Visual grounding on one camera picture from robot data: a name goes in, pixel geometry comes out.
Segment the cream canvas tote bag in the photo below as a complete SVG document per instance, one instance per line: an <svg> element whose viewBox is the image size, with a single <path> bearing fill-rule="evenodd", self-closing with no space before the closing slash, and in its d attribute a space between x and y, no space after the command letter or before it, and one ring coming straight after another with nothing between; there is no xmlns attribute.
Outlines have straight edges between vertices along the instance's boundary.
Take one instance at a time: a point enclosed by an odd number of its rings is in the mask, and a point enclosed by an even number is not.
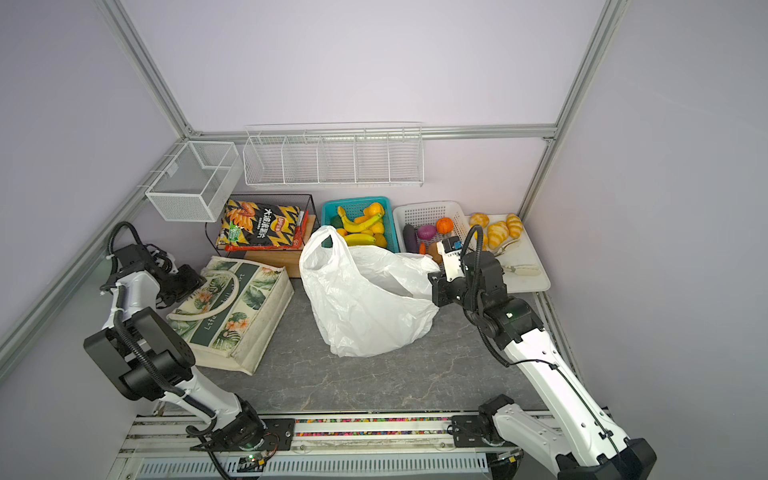
<svg viewBox="0 0 768 480"><path fill-rule="evenodd" d="M201 367L252 375L294 296L283 267L213 256L166 321Z"/></svg>

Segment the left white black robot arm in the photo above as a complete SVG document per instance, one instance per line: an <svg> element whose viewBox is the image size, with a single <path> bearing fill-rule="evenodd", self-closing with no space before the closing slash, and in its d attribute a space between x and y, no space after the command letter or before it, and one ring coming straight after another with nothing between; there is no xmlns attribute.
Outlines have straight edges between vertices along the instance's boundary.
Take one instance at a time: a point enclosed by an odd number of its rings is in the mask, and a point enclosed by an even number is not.
<svg viewBox="0 0 768 480"><path fill-rule="evenodd" d="M256 410L200 373L191 347L160 316L202 286L188 265L176 265L164 250L141 240L134 225L117 223L107 240L109 277L101 286L112 297L100 331L83 342L88 356L129 400L160 400L203 422L189 426L198 450L254 451L268 434Z"/></svg>

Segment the white plastic grocery bag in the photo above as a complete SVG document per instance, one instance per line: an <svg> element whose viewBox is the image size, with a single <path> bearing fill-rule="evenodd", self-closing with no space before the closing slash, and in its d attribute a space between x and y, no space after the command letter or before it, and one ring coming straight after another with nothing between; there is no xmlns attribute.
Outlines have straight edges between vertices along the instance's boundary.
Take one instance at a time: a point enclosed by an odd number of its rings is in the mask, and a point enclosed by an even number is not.
<svg viewBox="0 0 768 480"><path fill-rule="evenodd" d="M315 231L300 276L323 341L338 357L373 357L408 346L433 326L430 257L348 246L331 226Z"/></svg>

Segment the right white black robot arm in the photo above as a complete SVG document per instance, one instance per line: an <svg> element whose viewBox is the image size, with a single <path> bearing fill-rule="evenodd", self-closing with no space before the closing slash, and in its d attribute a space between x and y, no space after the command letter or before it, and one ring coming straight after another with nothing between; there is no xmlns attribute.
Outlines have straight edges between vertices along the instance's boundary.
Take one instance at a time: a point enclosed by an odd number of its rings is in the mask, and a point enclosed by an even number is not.
<svg viewBox="0 0 768 480"><path fill-rule="evenodd" d="M558 424L552 429L499 395L479 409L489 440L516 445L559 479L648 478L657 461L653 448L630 437L592 398L540 317L508 292L502 265L482 248L483 236L475 225L465 238L439 242L443 270L428 276L432 301L460 306L496 361L522 371Z"/></svg>

